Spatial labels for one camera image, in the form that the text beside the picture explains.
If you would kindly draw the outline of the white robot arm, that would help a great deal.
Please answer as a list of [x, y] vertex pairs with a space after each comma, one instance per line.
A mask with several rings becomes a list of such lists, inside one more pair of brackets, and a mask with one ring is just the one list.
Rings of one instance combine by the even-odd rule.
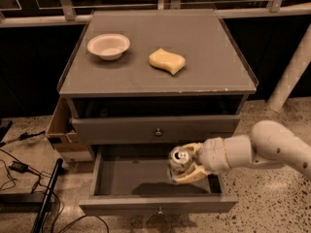
[[173, 183], [194, 183], [234, 168], [275, 169], [284, 165], [311, 179], [311, 146], [284, 125], [263, 120], [249, 135], [174, 148], [168, 157], [168, 175]]

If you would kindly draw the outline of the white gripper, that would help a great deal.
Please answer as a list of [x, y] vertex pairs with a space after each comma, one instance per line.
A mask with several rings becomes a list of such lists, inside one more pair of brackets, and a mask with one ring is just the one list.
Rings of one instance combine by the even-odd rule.
[[180, 174], [174, 174], [172, 180], [177, 184], [195, 183], [211, 173], [224, 172], [230, 169], [226, 156], [225, 140], [214, 138], [204, 143], [189, 143], [183, 148], [193, 159], [197, 159], [202, 166], [191, 164], [191, 166]]

